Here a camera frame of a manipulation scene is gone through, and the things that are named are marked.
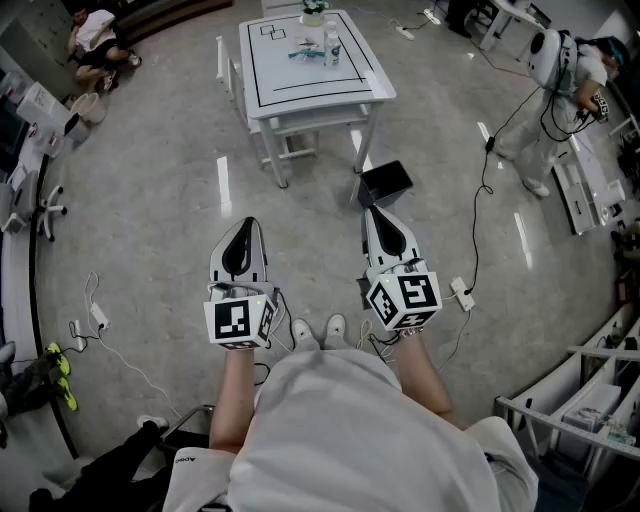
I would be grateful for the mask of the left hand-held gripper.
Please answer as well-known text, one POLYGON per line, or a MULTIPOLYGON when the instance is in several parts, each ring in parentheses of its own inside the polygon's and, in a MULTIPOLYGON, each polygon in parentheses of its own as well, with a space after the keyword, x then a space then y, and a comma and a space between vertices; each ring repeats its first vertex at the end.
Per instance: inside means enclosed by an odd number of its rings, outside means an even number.
POLYGON ((266 282, 266 249, 256 218, 246 217, 226 231, 211 253, 209 272, 204 303, 209 342, 226 350, 270 349, 279 289, 266 282))

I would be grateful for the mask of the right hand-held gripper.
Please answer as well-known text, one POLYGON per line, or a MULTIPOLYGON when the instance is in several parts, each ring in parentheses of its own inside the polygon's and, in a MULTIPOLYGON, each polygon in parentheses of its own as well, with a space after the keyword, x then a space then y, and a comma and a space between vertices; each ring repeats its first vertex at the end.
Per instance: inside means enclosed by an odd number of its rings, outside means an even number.
POLYGON ((394 214, 367 207, 362 220, 367 268, 358 280, 363 308, 386 331, 423 327, 442 309, 435 272, 420 258, 413 232, 394 214))

